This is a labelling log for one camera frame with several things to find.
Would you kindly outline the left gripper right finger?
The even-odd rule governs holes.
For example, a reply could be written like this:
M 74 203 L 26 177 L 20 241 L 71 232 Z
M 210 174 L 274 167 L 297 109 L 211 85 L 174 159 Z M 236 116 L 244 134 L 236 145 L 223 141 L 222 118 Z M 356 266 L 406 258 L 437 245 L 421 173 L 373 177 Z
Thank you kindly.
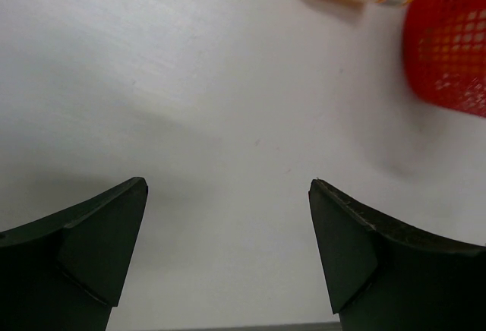
M 344 330 L 483 330 L 485 248 L 426 232 L 315 179 L 311 218 Z

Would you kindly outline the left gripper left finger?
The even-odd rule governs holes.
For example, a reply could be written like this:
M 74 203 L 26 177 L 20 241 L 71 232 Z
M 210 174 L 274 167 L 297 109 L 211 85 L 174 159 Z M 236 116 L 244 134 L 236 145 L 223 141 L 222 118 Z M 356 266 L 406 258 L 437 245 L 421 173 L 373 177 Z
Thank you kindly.
M 104 330 L 118 306 L 147 203 L 134 177 L 1 233 L 3 330 Z

